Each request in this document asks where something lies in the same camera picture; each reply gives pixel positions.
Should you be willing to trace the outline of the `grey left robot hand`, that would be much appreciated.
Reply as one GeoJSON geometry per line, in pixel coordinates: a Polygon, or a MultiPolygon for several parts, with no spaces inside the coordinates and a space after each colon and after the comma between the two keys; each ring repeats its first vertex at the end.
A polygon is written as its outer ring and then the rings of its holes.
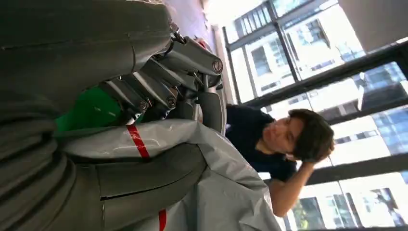
{"type": "Polygon", "coordinates": [[[160,0],[0,3],[0,228],[165,231],[224,132],[222,61],[160,0]]]}

